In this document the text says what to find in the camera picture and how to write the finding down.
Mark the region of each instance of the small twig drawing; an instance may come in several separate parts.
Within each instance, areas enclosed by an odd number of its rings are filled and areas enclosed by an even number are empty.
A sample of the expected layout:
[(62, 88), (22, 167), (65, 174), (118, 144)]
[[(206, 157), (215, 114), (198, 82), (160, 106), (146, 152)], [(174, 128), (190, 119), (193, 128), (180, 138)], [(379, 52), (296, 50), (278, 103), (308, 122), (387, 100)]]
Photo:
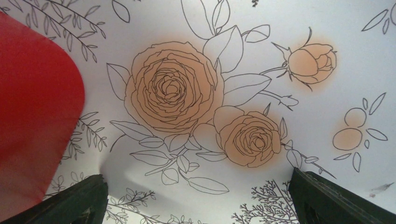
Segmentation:
[(236, 222), (233, 224), (298, 224), (293, 201), (288, 192), (290, 181), (284, 182), (280, 187), (276, 181), (266, 181), (262, 187), (252, 188), (252, 199), (259, 204), (253, 204), (251, 209), (246, 203), (240, 206), (242, 215), (236, 212), (231, 216)]

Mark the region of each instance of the flower drawing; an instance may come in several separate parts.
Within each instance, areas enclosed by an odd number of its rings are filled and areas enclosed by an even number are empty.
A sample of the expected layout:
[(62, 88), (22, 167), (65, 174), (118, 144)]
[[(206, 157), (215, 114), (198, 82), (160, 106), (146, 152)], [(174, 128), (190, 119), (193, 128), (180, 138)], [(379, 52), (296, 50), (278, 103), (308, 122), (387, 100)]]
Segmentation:
[(259, 112), (245, 114), (224, 106), (216, 110), (213, 121), (219, 146), (236, 164), (258, 167), (281, 151), (278, 125)]
[[(270, 25), (241, 33), (237, 25), (225, 28), (231, 12), (227, 0), (217, 3), (211, 22), (203, 2), (181, 3), (191, 31), (205, 41), (202, 48), (191, 42), (163, 42), (133, 54), (134, 60), (127, 66), (130, 69), (107, 63), (112, 90), (130, 115), (127, 120), (110, 121), (123, 132), (110, 152), (120, 148), (120, 142), (131, 141), (137, 147), (131, 148), (129, 155), (150, 166), (145, 176), (156, 175), (166, 186), (186, 182), (212, 195), (229, 189), (217, 180), (197, 176), (195, 170), (201, 169), (202, 159), (256, 168), (284, 148), (292, 166), (301, 167), (304, 162), (319, 168), (320, 174), (334, 177), (317, 164), (318, 157), (294, 149), (292, 140), (281, 142), (287, 137), (286, 122), (283, 117), (279, 122), (269, 115), (271, 103), (293, 111), (299, 101), (290, 93), (267, 90), (273, 79), (265, 75), (286, 70), (306, 85), (323, 81), (336, 67), (333, 48), (307, 41), (291, 52), (276, 45), (285, 56), (282, 67), (237, 73), (245, 44), (265, 41)], [(260, 98), (271, 101), (264, 111), (242, 109)]]
[(291, 81), (293, 81), (292, 77), (294, 77), (311, 90), (311, 84), (320, 83), (327, 79), (337, 66), (337, 52), (329, 44), (308, 44), (311, 36), (312, 30), (310, 28), (310, 34), (306, 43), (293, 52), (290, 48), (284, 48), (273, 43), (283, 53), (285, 61), (281, 67), (263, 71), (261, 74), (264, 75), (272, 71), (285, 70), (278, 77), (288, 74)]
[(125, 107), (158, 137), (191, 133), (223, 103), (217, 67), (188, 42), (152, 45), (134, 59)]
[(322, 82), (336, 67), (333, 47), (328, 44), (309, 44), (294, 51), (288, 59), (288, 70), (307, 84)]

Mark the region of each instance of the large rose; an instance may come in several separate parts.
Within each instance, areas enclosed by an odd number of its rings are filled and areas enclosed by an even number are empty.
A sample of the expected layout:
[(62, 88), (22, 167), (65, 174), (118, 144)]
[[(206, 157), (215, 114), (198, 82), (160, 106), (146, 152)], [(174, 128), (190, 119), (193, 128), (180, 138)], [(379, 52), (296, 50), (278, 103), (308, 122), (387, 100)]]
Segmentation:
[(336, 63), (332, 46), (308, 44), (289, 56), (288, 70), (301, 82), (315, 84), (327, 79), (335, 69)]
[(152, 45), (139, 53), (128, 80), (125, 107), (158, 137), (186, 134), (222, 105), (224, 80), (188, 42)]
[(224, 106), (216, 110), (213, 121), (219, 146), (236, 164), (258, 167), (281, 151), (278, 126), (259, 112), (245, 114)]

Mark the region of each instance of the red fabric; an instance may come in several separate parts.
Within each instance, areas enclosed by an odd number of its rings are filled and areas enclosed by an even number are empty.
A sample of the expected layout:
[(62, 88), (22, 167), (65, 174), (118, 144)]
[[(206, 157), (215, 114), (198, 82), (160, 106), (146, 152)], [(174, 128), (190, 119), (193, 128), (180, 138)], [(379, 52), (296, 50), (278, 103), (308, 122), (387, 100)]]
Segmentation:
[(66, 52), (0, 13), (0, 221), (42, 201), (83, 106)]

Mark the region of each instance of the white paper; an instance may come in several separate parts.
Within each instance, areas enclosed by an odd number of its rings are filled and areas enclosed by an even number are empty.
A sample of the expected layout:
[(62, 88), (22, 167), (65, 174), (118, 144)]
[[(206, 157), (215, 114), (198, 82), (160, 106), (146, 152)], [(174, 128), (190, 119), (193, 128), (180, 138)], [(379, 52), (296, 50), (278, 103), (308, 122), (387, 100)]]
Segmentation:
[(271, 224), (281, 216), (249, 214), (273, 191), (298, 223), (298, 166), (396, 212), (394, 5), (3, 1), (85, 84), (48, 196), (100, 173), (104, 223)]

